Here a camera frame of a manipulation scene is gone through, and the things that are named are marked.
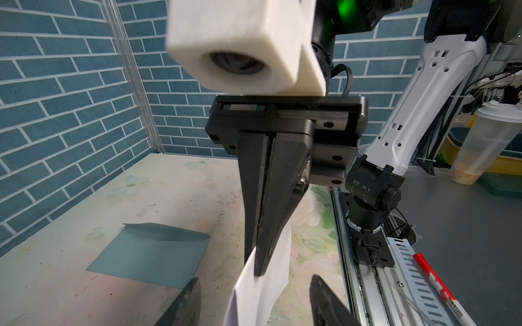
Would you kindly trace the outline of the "white letter with blue border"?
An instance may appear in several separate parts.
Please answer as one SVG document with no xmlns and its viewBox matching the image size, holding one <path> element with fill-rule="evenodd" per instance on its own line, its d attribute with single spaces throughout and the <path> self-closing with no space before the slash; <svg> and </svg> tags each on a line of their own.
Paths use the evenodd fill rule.
<svg viewBox="0 0 522 326">
<path fill-rule="evenodd" d="M 254 275 L 257 250 L 250 254 L 232 291 L 224 325 L 266 325 L 272 309 L 289 282 L 291 224 L 286 224 L 266 272 Z"/>
</svg>

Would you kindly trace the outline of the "teal envelope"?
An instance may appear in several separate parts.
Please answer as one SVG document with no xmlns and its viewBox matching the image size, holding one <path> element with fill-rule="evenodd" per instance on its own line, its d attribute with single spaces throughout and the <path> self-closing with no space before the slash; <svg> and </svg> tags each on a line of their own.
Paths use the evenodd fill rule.
<svg viewBox="0 0 522 326">
<path fill-rule="evenodd" d="M 206 233 L 169 225 L 125 224 L 87 270 L 182 289 L 194 278 L 209 241 Z"/>
</svg>

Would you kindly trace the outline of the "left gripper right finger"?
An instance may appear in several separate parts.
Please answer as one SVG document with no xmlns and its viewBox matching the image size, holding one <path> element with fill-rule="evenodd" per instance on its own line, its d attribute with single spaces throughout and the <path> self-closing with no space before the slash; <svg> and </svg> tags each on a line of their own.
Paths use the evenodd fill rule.
<svg viewBox="0 0 522 326">
<path fill-rule="evenodd" d="M 317 274 L 309 289 L 314 326 L 358 326 L 360 323 Z"/>
</svg>

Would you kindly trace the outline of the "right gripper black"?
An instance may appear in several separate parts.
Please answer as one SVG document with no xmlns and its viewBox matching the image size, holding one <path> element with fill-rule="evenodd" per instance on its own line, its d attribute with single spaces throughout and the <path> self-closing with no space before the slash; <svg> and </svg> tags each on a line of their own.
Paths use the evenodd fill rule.
<svg viewBox="0 0 522 326">
<path fill-rule="evenodd" d="M 341 186 L 367 123 L 364 96 L 214 99 L 205 131 L 229 155 L 237 155 L 245 211 L 244 258 L 247 262 L 256 247 L 256 277 L 267 272 L 281 233 L 308 188 L 310 156 L 312 184 Z M 266 170 L 266 134 L 275 133 Z"/>
</svg>

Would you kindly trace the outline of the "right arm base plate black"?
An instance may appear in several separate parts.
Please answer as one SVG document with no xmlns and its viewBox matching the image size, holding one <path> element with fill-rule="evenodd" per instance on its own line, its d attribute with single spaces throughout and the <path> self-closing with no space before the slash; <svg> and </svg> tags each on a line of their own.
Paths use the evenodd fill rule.
<svg viewBox="0 0 522 326">
<path fill-rule="evenodd" d="M 353 260 L 367 266 L 393 268 L 395 261 L 387 239 L 400 239 L 400 245 L 407 240 L 410 245 L 414 245 L 417 242 L 414 225 L 409 223 L 399 208 L 395 208 L 375 231 L 364 231 L 349 218 L 351 198 L 350 193 L 341 192 L 339 194 L 341 211 L 345 215 L 351 242 Z"/>
</svg>

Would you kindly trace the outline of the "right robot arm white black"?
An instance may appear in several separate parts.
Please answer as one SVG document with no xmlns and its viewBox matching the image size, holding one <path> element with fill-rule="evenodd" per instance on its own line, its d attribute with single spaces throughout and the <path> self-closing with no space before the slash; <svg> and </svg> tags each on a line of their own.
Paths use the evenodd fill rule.
<svg viewBox="0 0 522 326">
<path fill-rule="evenodd" d="M 356 255 L 378 265 L 379 230 L 400 202 L 415 148 L 488 46 L 510 41 L 520 29 L 520 1 L 434 1 L 417 68 L 360 158 L 354 152 L 368 121 L 362 96 L 217 96 L 205 130 L 237 157 L 245 258 L 253 260 L 254 275 L 265 275 L 312 183 L 345 186 Z"/>
</svg>

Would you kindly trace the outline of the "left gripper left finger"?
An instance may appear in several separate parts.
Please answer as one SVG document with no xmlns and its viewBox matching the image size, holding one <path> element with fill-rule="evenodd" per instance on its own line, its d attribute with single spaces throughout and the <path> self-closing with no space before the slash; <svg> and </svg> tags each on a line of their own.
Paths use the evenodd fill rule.
<svg viewBox="0 0 522 326">
<path fill-rule="evenodd" d="M 199 325 L 201 317 L 202 289 L 194 277 L 179 293 L 155 326 Z"/>
</svg>

